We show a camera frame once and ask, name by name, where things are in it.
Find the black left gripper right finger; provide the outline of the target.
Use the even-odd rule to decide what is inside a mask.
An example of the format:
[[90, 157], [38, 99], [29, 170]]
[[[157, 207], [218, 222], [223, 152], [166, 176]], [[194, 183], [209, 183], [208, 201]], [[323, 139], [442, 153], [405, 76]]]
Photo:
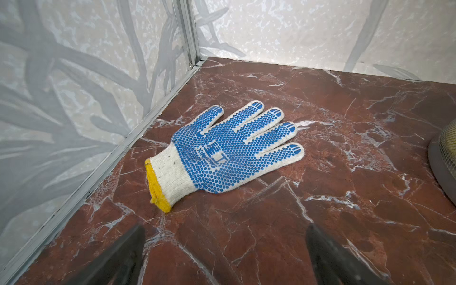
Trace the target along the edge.
[[348, 250], [315, 223], [306, 230], [306, 246], [319, 285], [385, 285]]

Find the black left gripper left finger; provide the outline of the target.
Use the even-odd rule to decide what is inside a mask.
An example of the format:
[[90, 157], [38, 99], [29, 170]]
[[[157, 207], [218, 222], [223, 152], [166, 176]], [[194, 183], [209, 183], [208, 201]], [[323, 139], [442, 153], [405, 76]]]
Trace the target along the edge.
[[136, 285], [143, 262], [145, 238], [144, 226], [135, 225], [66, 284]]

